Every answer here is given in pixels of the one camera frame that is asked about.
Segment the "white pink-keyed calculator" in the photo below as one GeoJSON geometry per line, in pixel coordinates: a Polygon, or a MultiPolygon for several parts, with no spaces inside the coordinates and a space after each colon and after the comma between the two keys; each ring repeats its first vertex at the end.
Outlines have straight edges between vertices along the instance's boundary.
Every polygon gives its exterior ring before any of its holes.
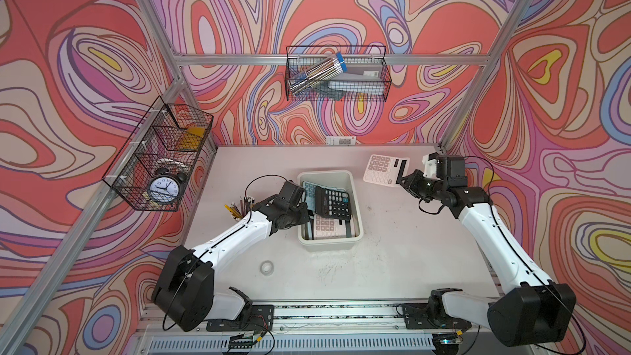
{"type": "Polygon", "coordinates": [[[337,220],[315,215],[307,228],[309,240],[354,238],[355,236],[355,228],[351,220],[337,220]]]}

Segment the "dark maroon calculator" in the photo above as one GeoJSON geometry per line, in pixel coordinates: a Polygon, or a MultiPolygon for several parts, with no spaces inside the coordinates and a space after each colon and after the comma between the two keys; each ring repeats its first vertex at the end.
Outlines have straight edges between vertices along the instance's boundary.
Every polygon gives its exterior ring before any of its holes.
{"type": "Polygon", "coordinates": [[[315,187],[315,213],[326,219],[351,220],[350,196],[347,192],[315,187]]]}

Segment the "white plastic storage box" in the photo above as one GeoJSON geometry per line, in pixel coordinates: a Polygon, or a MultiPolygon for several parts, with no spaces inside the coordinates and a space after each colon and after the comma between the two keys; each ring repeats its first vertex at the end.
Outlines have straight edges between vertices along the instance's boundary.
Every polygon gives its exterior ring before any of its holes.
{"type": "Polygon", "coordinates": [[[355,187],[353,174],[348,170],[325,170],[302,172],[297,177],[300,185],[305,182],[313,183],[317,186],[344,190],[349,195],[351,207],[351,220],[347,225],[348,230],[343,238],[315,238],[315,225],[302,225],[298,230],[297,238],[307,251],[342,251],[353,248],[360,240],[364,238],[366,233],[360,205],[358,202],[358,193],[355,187]]]}

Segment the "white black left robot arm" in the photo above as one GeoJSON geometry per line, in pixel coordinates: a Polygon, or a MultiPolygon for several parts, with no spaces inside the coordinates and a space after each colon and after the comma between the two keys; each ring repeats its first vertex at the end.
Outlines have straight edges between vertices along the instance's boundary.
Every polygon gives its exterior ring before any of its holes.
{"type": "Polygon", "coordinates": [[[231,286],[216,287],[228,266],[247,249],[281,229],[309,222],[305,189],[287,181],[279,193],[251,207],[233,227],[194,248],[178,246],[169,253],[151,301],[184,332],[204,322],[245,326],[251,318],[252,300],[231,286]]]}

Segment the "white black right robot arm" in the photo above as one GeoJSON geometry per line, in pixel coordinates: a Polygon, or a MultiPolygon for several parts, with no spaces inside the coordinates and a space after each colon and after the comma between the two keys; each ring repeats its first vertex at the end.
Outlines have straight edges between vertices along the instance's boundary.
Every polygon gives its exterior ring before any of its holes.
{"type": "Polygon", "coordinates": [[[473,235],[503,291],[492,298],[435,289],[426,311],[432,325],[465,320],[488,328],[507,347],[562,341],[577,302],[571,287],[540,268],[501,220],[489,193],[468,184],[463,157],[433,153],[423,164],[423,170],[399,175],[397,183],[420,202],[438,201],[451,212],[473,235]]]}

